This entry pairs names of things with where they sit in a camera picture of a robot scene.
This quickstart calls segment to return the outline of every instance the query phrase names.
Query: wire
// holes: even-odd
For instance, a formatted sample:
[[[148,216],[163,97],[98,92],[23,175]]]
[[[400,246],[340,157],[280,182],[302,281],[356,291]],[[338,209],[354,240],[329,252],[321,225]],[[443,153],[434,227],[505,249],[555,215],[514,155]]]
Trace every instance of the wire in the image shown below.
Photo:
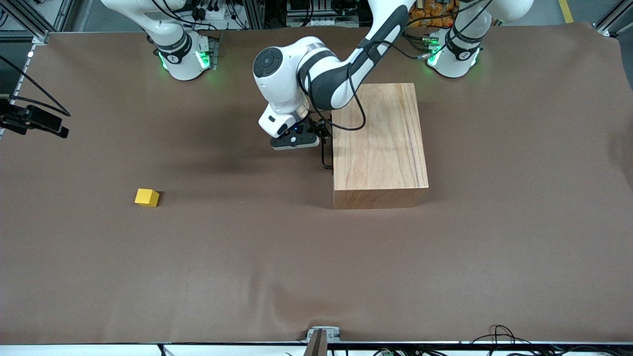
[[[235,4],[233,3],[233,0],[227,0],[226,4],[227,4],[227,9],[229,11],[229,14],[231,15],[231,18],[233,19],[233,21],[235,21],[235,23],[238,26],[240,26],[241,29],[247,30],[248,27],[246,27],[246,25],[242,22],[242,20],[237,15],[237,10],[235,10]]]
[[[165,345],[164,344],[157,344],[156,346],[158,346],[158,350],[160,350],[160,356],[167,356],[167,353],[165,352]]]
[[[486,335],[479,336],[478,338],[474,339],[474,340],[473,340],[473,341],[471,341],[470,343],[475,343],[475,342],[477,342],[477,341],[479,341],[479,340],[481,340],[481,339],[484,339],[484,338],[489,338],[489,337],[491,337],[491,336],[494,336],[494,337],[495,337],[495,343],[497,342],[497,341],[496,341],[496,340],[497,340],[496,338],[497,338],[498,336],[508,336],[508,337],[510,337],[513,341],[518,340],[518,341],[522,341],[522,342],[524,342],[524,343],[531,343],[531,342],[529,342],[529,341],[527,341],[527,340],[525,340],[525,339],[517,338],[516,336],[514,336],[514,335],[512,335],[512,334],[498,334],[498,333],[494,333],[494,334],[486,334]]]
[[[288,24],[286,23],[286,21],[281,18],[281,14],[284,12],[284,10],[281,8],[281,4],[284,3],[286,0],[278,0],[277,1],[277,5],[275,6],[275,16],[277,17],[277,21],[279,21],[279,24],[282,27],[288,27]],[[315,4],[314,4],[314,0],[306,0],[306,20],[301,24],[301,27],[305,27],[307,24],[310,23],[310,21],[312,21],[312,17],[314,16],[315,13]]]
[[[416,18],[414,20],[409,21],[409,23],[407,23],[407,26],[410,26],[411,24],[416,23],[418,21],[422,21],[422,20],[435,20],[435,19],[438,19],[438,18],[451,17],[453,15],[457,15],[458,13],[464,12],[464,11],[472,8],[473,6],[476,6],[477,4],[479,4],[479,3],[483,2],[483,1],[485,1],[485,0],[478,0],[478,1],[476,1],[476,2],[474,2],[472,4],[470,4],[470,5],[466,6],[463,9],[459,9],[457,11],[451,11],[449,13],[445,13],[445,14],[442,14],[442,15],[419,17],[419,18]]]
[[[389,41],[373,41],[372,42],[372,44],[375,44],[375,43],[388,44],[388,45],[390,45],[390,47],[393,47],[396,51],[400,52],[403,56],[409,58],[410,60],[416,60],[417,61],[417,60],[420,60],[420,59],[423,58],[422,54],[419,55],[419,56],[412,56],[412,55],[404,52],[402,49],[398,48],[395,44],[393,44],[392,42],[389,42]]]
[[[336,4],[339,3],[340,4],[340,8],[336,8]],[[343,8],[343,2],[341,0],[333,0],[332,1],[332,11],[334,11],[335,13],[341,15],[341,16],[352,16],[352,15],[356,15],[358,14],[358,2],[356,2],[356,6],[350,10],[345,12],[345,9]]]
[[[158,5],[158,3],[156,2],[156,0],[152,0],[152,3],[154,4],[154,6],[156,6],[156,8],[158,8],[163,14],[165,14],[165,16],[169,17],[169,18],[173,18],[174,20],[178,20],[180,22],[184,22],[184,23],[189,23],[191,25],[202,25],[202,26],[209,26],[209,28],[212,28],[214,30],[217,30],[218,28],[213,26],[210,23],[198,23],[198,22],[191,22],[191,21],[187,21],[184,20],[183,18],[177,16],[172,9],[170,9],[169,5],[167,5],[167,1],[163,0],[163,2],[165,3],[165,6],[167,7],[167,9],[172,13],[172,15],[170,15],[169,13],[167,13],[167,11],[165,11],[162,7],[160,7],[160,5]]]
[[[54,107],[53,105],[49,105],[47,103],[43,103],[41,101],[38,100],[34,100],[34,99],[29,99],[29,98],[24,98],[23,96],[15,96],[15,95],[9,95],[10,99],[14,99],[14,100],[22,100],[22,101],[26,101],[28,103],[32,103],[32,104],[36,104],[36,105],[41,105],[45,108],[51,109],[53,111],[56,111],[64,116],[70,116],[69,114],[67,114],[66,112],[64,112],[63,110],[60,110],[56,107]]]
[[[505,329],[505,331],[507,331],[508,334],[510,334],[510,338],[512,338],[512,342],[513,343],[515,342],[515,337],[514,337],[514,333],[512,333],[512,330],[508,329],[508,327],[505,326],[505,325],[498,324],[498,325],[494,326],[494,342],[495,343],[497,342],[497,330],[498,329]]]
[[[446,42],[444,43],[444,45],[443,45],[442,47],[440,47],[440,49],[438,49],[435,53],[440,53],[442,50],[444,50],[444,48],[446,48],[446,46],[448,46],[448,44],[449,44],[450,42],[452,42],[454,39],[456,39],[456,38],[457,38],[457,36],[461,35],[461,33],[462,33],[462,32],[466,31],[466,29],[468,28],[468,26],[471,26],[471,25],[473,24],[473,22],[475,22],[475,21],[476,21],[476,19],[478,19],[478,17],[479,17],[481,14],[483,14],[483,13],[484,13],[484,11],[486,10],[486,8],[487,8],[488,6],[490,6],[490,4],[492,4],[492,2],[493,2],[493,1],[494,1],[494,0],[490,0],[490,1],[489,1],[489,2],[488,2],[488,3],[487,3],[487,4],[486,4],[486,5],[485,5],[482,9],[481,9],[481,11],[479,11],[479,13],[478,13],[476,16],[475,16],[475,17],[473,17],[473,18],[472,18],[472,20],[470,20],[470,22],[468,22],[468,23],[464,26],[464,28],[463,28],[463,29],[459,30],[459,31],[458,31],[458,32],[457,32],[454,36],[452,36],[452,37],[451,37],[448,41],[446,41]]]
[[[11,63],[8,59],[6,59],[4,56],[0,55],[0,60],[2,60],[3,62],[5,62],[6,64],[8,64],[11,68],[15,69],[18,73],[22,74],[22,76],[24,76],[26,79],[28,79],[29,82],[33,83],[34,86],[36,86],[41,92],[44,93],[44,95],[46,95],[53,103],[55,103],[55,105],[57,105],[60,110],[56,110],[58,112],[61,112],[62,114],[64,114],[65,116],[69,117],[70,113],[68,112],[68,110],[66,110],[66,108],[60,104],[59,101],[57,101],[52,95],[50,95],[42,86],[40,86],[33,78],[29,77],[28,74],[26,74],[22,69],[19,69],[18,66],[16,66],[15,64]]]
[[[411,36],[411,35],[405,34],[405,33],[403,33],[403,36],[404,36],[404,38],[406,38],[407,42],[409,42],[411,47],[417,49],[420,52],[424,52],[424,51],[427,50],[426,48],[418,47],[418,45],[415,44],[415,42],[414,42],[414,41],[423,41],[422,38],[416,38],[415,36]]]
[[[283,1],[285,1],[285,0],[278,0],[277,1],[277,5],[275,7],[275,16],[277,17],[277,21],[279,21],[279,25],[281,25],[282,27],[288,27],[288,24],[286,24],[286,21],[284,21],[281,18],[281,12],[283,12],[283,11],[281,11],[281,3]]]
[[[312,16],[315,13],[315,2],[314,0],[306,0],[308,2],[308,7],[306,8],[306,20],[303,22],[301,27],[305,27],[312,21]]]

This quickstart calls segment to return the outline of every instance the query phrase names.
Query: green led light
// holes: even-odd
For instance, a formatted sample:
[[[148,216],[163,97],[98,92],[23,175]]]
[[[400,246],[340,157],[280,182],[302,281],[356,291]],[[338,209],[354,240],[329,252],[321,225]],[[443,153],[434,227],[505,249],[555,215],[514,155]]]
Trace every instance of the green led light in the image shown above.
[[[205,52],[198,52],[196,51],[196,57],[198,58],[198,62],[200,62],[200,66],[203,68],[209,68],[209,55]]]
[[[167,63],[165,63],[165,59],[163,58],[163,55],[160,52],[158,53],[158,57],[160,58],[160,61],[163,63],[163,68],[165,70],[169,70],[167,69]]]
[[[477,50],[477,52],[475,52],[475,54],[473,55],[473,61],[470,62],[470,66],[474,66],[475,63],[477,62],[477,56],[479,55],[479,50]]]
[[[437,52],[433,57],[429,58],[429,60],[427,61],[427,64],[429,64],[430,66],[435,66],[437,64],[437,60],[439,59],[440,54],[442,54],[441,52]]]

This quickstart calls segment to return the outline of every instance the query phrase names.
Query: white robot link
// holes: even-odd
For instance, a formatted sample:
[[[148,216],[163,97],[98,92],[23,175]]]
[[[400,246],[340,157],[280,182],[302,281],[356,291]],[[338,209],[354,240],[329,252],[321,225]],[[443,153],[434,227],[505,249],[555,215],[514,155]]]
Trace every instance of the white robot link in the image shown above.
[[[269,47],[257,55],[253,75],[268,100],[259,124],[273,137],[274,149],[320,144],[317,134],[305,134],[304,127],[295,126],[309,114],[306,93],[310,93],[314,106],[320,110],[347,105],[354,91],[383,59],[389,44],[406,28],[409,9],[415,1],[368,0],[373,25],[344,61],[316,37],[305,37],[286,47]],[[295,130],[301,131],[300,135],[295,135]]]
[[[465,75],[475,64],[482,38],[492,16],[504,22],[523,17],[534,0],[462,0],[463,11],[451,29],[429,36],[430,53],[418,56],[445,77]],[[378,65],[408,24],[409,9],[415,0],[368,0],[373,25],[365,38],[344,61],[316,37],[305,37],[286,47],[269,47],[256,57],[253,75],[268,106],[259,124],[273,137],[274,149],[314,147],[318,135],[301,134],[296,127],[309,114],[309,93],[320,110],[336,110],[347,105],[367,75]]]
[[[211,66],[209,38],[185,31],[176,20],[164,15],[185,6],[186,0],[101,0],[141,26],[158,48],[163,66],[178,80],[192,80]]]
[[[481,41],[490,29],[492,19],[513,22],[525,16],[534,0],[461,0],[462,12],[450,29],[441,29],[431,37],[442,48],[427,64],[448,78],[458,78],[475,65]]]

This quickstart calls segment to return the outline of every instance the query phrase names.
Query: orange object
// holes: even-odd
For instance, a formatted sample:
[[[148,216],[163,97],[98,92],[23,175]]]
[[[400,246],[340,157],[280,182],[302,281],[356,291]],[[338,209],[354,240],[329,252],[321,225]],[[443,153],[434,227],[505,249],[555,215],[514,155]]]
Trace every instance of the orange object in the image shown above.
[[[409,13],[409,21],[413,21],[417,18],[441,16],[453,12],[459,8],[459,1],[453,0],[450,4],[438,3],[435,0],[424,0],[424,7],[418,8],[417,5],[413,5],[413,9]],[[412,27],[423,26],[435,26],[435,27],[450,27],[453,25],[453,17],[445,16],[442,18],[434,18],[430,20],[420,20],[412,23]]]

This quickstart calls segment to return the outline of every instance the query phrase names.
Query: yellow cube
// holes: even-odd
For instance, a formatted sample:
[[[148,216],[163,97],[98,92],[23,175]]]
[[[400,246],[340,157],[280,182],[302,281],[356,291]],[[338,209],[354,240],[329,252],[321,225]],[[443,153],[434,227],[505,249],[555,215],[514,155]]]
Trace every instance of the yellow cube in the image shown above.
[[[159,196],[160,194],[152,189],[139,189],[139,191],[136,192],[134,203],[142,207],[156,208],[158,206]]]

